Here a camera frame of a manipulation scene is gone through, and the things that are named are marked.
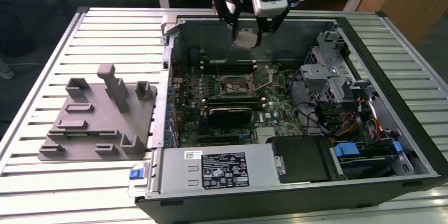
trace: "warning label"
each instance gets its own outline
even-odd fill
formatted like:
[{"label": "warning label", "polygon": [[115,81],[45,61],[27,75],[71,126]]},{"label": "warning label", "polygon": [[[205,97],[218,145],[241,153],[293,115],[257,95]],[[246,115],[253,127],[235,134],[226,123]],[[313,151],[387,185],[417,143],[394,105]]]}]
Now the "warning label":
[{"label": "warning label", "polygon": [[245,152],[202,156],[206,190],[250,186]]}]

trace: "white label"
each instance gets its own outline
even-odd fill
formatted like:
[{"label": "white label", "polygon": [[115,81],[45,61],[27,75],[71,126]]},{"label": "white label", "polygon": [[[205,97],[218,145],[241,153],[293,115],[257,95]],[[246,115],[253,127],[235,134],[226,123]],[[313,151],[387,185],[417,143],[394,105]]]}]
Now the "white label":
[{"label": "white label", "polygon": [[186,151],[185,159],[202,159],[203,151]]}]

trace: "metal work surface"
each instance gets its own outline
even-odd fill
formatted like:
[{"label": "metal work surface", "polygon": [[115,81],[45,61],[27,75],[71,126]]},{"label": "metal work surface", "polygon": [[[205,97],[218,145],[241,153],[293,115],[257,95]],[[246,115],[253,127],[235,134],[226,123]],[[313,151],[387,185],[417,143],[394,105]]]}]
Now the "metal work surface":
[{"label": "metal work surface", "polygon": [[[69,79],[85,77],[90,83],[102,83],[99,64],[114,63],[117,77],[126,83],[150,81],[159,87],[163,16],[211,14],[209,9],[91,8],[75,15],[0,142],[2,223],[154,223],[129,197],[130,168],[149,161],[151,153],[143,161],[43,162],[39,148],[66,101]],[[389,19],[374,13],[291,15],[297,14],[347,17],[439,149],[448,154],[448,88]],[[354,65],[363,76],[361,64],[355,61]],[[138,186],[146,187],[146,181],[138,180]],[[446,223],[447,205],[448,189],[442,186],[378,207],[214,223]]]}]

